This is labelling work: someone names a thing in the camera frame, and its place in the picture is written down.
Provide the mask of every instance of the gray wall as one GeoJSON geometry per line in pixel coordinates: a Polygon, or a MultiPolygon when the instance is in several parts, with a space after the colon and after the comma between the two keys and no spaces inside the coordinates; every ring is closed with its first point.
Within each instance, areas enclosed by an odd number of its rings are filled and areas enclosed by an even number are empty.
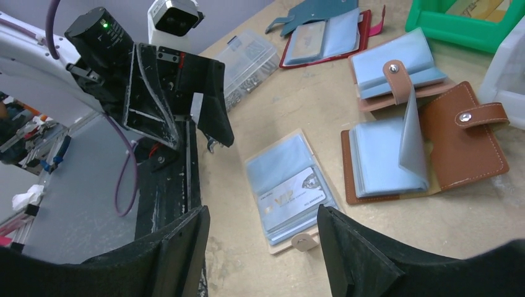
{"type": "MultiPolygon", "coordinates": [[[[50,0],[2,0],[0,11],[31,25],[44,28],[50,0]]],[[[197,0],[206,18],[189,33],[194,53],[200,53],[219,38],[242,24],[273,0],[197,0]]],[[[56,15],[54,33],[64,35],[68,26],[78,15],[94,7],[105,6],[115,19],[128,31],[135,41],[147,42],[146,13],[153,0],[62,0],[56,15]]],[[[0,85],[16,84],[20,88],[20,100],[35,103],[41,112],[68,113],[64,118],[75,120],[88,112],[88,108],[58,90],[18,78],[0,77],[0,85]]],[[[0,165],[0,220],[10,213],[11,197],[25,192],[37,180],[30,174],[14,167],[0,165]]]]}

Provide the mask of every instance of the plastic box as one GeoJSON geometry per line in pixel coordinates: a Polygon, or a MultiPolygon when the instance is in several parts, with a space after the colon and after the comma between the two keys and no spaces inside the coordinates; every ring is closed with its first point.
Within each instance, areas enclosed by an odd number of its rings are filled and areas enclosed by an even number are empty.
{"type": "Polygon", "coordinates": [[[456,0],[414,0],[405,30],[421,27],[429,38],[495,53],[525,15],[525,0],[514,0],[499,23],[445,14],[454,2],[456,0]]]}
{"type": "Polygon", "coordinates": [[[481,103],[501,102],[510,124],[525,129],[525,17],[503,40],[478,92],[481,103]]]}
{"type": "Polygon", "coordinates": [[[226,65],[224,98],[228,111],[274,73],[280,63],[277,48],[251,30],[233,37],[215,59],[226,65]]]}

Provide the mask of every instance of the brown leather wallet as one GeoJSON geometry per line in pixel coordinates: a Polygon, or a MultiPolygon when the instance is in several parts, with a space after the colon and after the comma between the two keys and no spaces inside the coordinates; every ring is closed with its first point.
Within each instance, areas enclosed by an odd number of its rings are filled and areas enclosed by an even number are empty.
{"type": "MultiPolygon", "coordinates": [[[[361,53],[364,53],[368,50],[372,50],[373,48],[369,48],[365,51],[362,51],[361,53]]],[[[393,93],[385,94],[373,98],[367,98],[366,100],[361,100],[361,95],[359,94],[359,90],[357,88],[357,79],[355,78],[355,69],[354,64],[352,63],[352,57],[348,58],[348,62],[350,65],[350,75],[352,76],[352,79],[354,80],[355,89],[357,91],[357,106],[360,111],[374,111],[374,110],[380,110],[382,108],[392,106],[392,105],[398,105],[402,102],[396,101],[396,97],[393,93]]],[[[389,67],[392,61],[387,62],[383,69],[385,67],[389,67]]],[[[429,82],[427,85],[418,87],[415,89],[415,97],[416,98],[424,98],[429,96],[434,96],[437,94],[441,94],[443,92],[446,92],[447,90],[453,88],[456,85],[455,82],[453,82],[451,79],[447,78],[442,82],[429,82]]]]}
{"type": "Polygon", "coordinates": [[[348,204],[424,197],[508,172],[493,129],[508,125],[501,103],[480,105],[470,83],[462,82],[419,108],[430,187],[426,192],[358,199],[349,131],[341,132],[348,204]]]}

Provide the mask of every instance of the pink object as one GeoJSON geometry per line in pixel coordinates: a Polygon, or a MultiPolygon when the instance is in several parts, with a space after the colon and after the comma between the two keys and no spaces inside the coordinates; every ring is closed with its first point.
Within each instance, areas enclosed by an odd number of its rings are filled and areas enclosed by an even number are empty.
{"type": "Polygon", "coordinates": [[[8,246],[11,243],[11,239],[7,237],[0,236],[0,246],[8,246]]]}
{"type": "Polygon", "coordinates": [[[381,21],[373,26],[372,28],[370,28],[370,31],[368,31],[368,36],[375,36],[379,33],[381,33],[381,31],[383,31],[383,24],[384,24],[384,15],[386,13],[386,5],[383,5],[383,14],[381,15],[381,21]]]}

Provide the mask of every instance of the red wallet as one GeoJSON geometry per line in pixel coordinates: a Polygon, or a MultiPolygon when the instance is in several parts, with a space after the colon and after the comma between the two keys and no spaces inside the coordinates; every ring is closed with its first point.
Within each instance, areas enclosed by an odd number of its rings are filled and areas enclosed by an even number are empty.
{"type": "Polygon", "coordinates": [[[300,67],[305,67],[305,66],[311,66],[311,65],[316,65],[316,64],[321,64],[321,63],[324,63],[324,62],[328,62],[328,61],[348,58],[349,56],[351,56],[353,54],[357,54],[357,53],[359,53],[361,51],[364,51],[368,47],[368,38],[371,37],[371,36],[374,36],[374,35],[377,35],[377,34],[381,33],[381,31],[383,30],[383,20],[384,20],[385,11],[386,11],[386,6],[383,6],[383,14],[381,16],[381,22],[378,25],[375,25],[372,28],[370,27],[371,21],[372,21],[372,11],[371,10],[367,10],[367,11],[361,12],[360,15],[363,16],[363,20],[361,22],[359,22],[359,24],[357,25],[357,28],[359,29],[359,34],[361,35],[361,37],[360,37],[361,39],[359,41],[359,49],[358,50],[351,51],[351,52],[345,53],[345,54],[340,54],[340,55],[333,56],[333,57],[330,57],[330,58],[322,59],[322,60],[319,60],[319,61],[299,64],[299,65],[285,66],[284,65],[284,58],[286,56],[286,52],[288,51],[288,47],[290,46],[290,41],[292,40],[291,39],[291,35],[290,35],[290,37],[288,37],[288,42],[286,43],[286,47],[284,48],[284,52],[282,54],[282,58],[280,60],[279,67],[283,68],[283,69],[293,69],[293,68],[300,68],[300,67]]]}

